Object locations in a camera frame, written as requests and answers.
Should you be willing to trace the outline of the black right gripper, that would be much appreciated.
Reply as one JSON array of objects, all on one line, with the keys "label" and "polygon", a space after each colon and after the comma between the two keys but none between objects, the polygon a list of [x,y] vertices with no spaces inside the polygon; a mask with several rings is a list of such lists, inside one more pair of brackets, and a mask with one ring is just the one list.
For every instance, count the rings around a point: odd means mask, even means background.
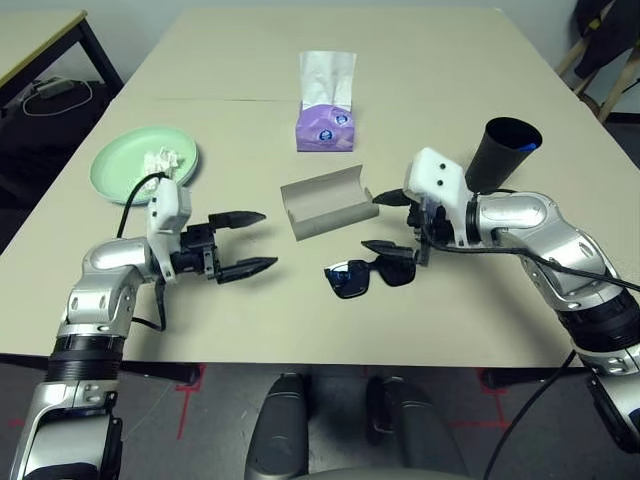
[{"label": "black right gripper", "polygon": [[431,199],[411,200],[402,189],[381,193],[372,202],[384,206],[409,206],[407,224],[413,228],[419,248],[400,246],[386,240],[361,241],[363,247],[379,255],[407,258],[417,265],[429,264],[429,249],[433,245],[455,247],[453,226],[446,218],[443,205]]}]

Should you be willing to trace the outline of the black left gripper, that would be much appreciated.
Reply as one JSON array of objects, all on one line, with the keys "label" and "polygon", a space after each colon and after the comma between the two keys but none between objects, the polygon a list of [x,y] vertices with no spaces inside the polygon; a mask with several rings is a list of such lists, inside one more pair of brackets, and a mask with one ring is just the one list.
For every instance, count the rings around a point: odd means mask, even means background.
[{"label": "black left gripper", "polygon": [[216,230],[245,228],[265,219],[266,216],[259,212],[236,210],[210,214],[209,224],[189,225],[180,233],[179,251],[172,254],[174,272],[177,275],[205,275],[208,280],[225,284],[249,278],[268,269],[278,261],[277,257],[253,257],[219,269],[214,236]]}]

